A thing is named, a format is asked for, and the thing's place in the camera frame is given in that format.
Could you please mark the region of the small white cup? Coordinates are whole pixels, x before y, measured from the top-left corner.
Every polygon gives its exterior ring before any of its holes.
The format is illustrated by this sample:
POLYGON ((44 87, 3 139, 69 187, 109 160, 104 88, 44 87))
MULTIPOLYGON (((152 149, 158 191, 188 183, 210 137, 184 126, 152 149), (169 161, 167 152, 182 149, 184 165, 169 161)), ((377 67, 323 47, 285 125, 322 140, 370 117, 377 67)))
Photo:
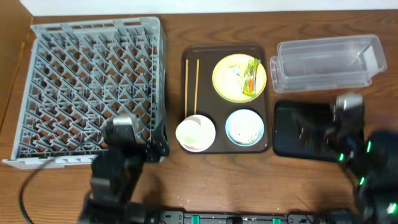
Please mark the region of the small white cup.
POLYGON ((200 139, 201 126, 192 120, 182 121, 176 128, 177 140, 186 146, 196 147, 200 139))

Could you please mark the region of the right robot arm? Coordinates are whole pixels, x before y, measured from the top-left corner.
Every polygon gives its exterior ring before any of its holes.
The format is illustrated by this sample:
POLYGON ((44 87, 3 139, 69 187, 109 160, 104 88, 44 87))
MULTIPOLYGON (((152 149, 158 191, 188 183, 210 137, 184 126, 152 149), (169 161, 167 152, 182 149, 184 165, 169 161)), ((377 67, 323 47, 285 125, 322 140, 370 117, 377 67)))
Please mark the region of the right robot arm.
POLYGON ((363 131, 364 106, 334 106, 324 140, 342 168, 357 178, 354 202, 361 219, 397 223, 397 133, 379 130, 365 139, 363 131))

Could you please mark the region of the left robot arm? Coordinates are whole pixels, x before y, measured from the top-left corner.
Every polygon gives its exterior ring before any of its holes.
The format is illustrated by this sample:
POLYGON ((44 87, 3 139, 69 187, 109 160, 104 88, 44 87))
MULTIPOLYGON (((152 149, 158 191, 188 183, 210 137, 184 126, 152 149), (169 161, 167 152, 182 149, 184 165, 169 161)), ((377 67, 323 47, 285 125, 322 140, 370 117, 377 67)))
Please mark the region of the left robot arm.
POLYGON ((132 125, 109 123, 103 129, 108 151, 91 164, 91 191, 85 195, 79 223, 160 223, 161 212, 131 198, 144 164, 159 163, 170 153, 166 125, 140 144, 132 125))

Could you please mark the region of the green snack wrapper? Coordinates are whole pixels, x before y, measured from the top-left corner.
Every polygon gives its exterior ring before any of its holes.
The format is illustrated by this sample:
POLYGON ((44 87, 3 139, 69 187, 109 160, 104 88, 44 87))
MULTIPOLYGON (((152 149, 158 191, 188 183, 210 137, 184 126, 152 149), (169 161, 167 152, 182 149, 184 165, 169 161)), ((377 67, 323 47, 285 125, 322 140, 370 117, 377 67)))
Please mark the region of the green snack wrapper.
POLYGON ((249 60, 248 65, 244 71, 244 83, 242 93, 246 96, 254 96, 256 94, 257 69, 260 62, 261 61, 257 58, 249 60))

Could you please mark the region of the white tissue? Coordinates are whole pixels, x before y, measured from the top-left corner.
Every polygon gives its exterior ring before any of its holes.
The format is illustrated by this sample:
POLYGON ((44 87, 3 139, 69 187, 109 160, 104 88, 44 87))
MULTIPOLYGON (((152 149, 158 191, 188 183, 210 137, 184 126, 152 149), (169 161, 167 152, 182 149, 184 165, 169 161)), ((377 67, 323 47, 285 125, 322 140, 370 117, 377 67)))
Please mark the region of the white tissue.
POLYGON ((231 72, 233 72, 238 77, 240 76, 240 66, 239 65, 231 65, 228 67, 231 72))

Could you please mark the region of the light blue bowl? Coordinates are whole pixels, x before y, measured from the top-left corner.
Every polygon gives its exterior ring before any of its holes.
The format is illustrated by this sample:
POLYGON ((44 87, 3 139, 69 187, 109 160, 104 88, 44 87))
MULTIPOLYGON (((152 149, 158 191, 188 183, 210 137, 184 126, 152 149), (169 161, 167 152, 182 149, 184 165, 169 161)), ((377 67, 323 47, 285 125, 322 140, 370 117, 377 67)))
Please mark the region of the light blue bowl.
POLYGON ((262 118, 255 111, 240 109, 228 116, 225 122, 225 132, 232 143, 249 147, 261 140, 265 127, 262 118))

